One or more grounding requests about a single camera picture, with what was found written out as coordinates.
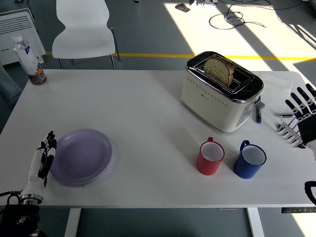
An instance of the red mug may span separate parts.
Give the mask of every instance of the red mug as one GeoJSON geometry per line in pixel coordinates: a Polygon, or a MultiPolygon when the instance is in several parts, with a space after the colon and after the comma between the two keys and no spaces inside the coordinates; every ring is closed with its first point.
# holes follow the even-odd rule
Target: red mug
{"type": "Polygon", "coordinates": [[[221,164],[225,155],[224,148],[218,142],[214,142],[212,137],[209,137],[204,142],[197,157],[197,170],[204,175],[214,174],[221,164]]]}

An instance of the blue marker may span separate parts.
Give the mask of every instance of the blue marker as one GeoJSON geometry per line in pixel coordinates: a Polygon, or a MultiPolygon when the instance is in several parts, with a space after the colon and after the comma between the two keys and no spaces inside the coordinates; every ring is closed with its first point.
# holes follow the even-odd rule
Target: blue marker
{"type": "Polygon", "coordinates": [[[261,110],[256,108],[256,117],[257,117],[257,123],[261,123],[261,110]]]}

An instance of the purple plate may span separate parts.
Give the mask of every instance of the purple plate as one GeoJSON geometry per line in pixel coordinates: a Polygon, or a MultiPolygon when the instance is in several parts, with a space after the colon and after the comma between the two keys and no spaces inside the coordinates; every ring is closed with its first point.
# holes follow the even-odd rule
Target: purple plate
{"type": "Polygon", "coordinates": [[[100,176],[112,156],[110,140],[102,132],[80,129],[57,141],[50,171],[68,186],[85,185],[100,176]]]}

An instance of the floor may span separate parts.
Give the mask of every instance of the floor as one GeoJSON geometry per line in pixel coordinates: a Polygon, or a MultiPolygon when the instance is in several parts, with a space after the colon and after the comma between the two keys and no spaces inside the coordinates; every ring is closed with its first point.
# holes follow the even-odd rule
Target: floor
{"type": "MultiPolygon", "coordinates": [[[[301,0],[218,0],[202,7],[202,0],[187,13],[175,9],[176,0],[105,0],[118,41],[118,70],[184,70],[186,62],[204,51],[216,51],[250,71],[295,71],[316,85],[316,10],[301,0]],[[224,19],[240,26],[234,27],[224,19]]],[[[0,11],[29,8],[43,43],[43,69],[60,69],[51,56],[55,37],[64,29],[56,16],[56,1],[0,1],[0,11]]],[[[63,60],[65,69],[112,69],[108,56],[63,60]]],[[[20,64],[4,68],[24,88],[28,77],[20,64]]],[[[9,109],[0,98],[0,132],[9,109]]],[[[69,211],[41,209],[48,236],[63,236],[69,211]]],[[[315,236],[315,214],[281,214],[280,208],[260,208],[266,237],[315,236]]],[[[81,213],[78,237],[85,236],[251,236],[246,211],[218,209],[87,209],[81,213]]]]}

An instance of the toaster lever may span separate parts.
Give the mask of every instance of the toaster lever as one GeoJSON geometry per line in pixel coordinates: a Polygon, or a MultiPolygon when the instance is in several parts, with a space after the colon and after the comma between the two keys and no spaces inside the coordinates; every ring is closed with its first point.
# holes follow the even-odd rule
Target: toaster lever
{"type": "Polygon", "coordinates": [[[265,105],[264,103],[262,103],[261,101],[256,101],[256,102],[255,102],[255,107],[256,107],[257,109],[259,109],[259,110],[264,109],[265,106],[266,106],[266,105],[265,105]]]}

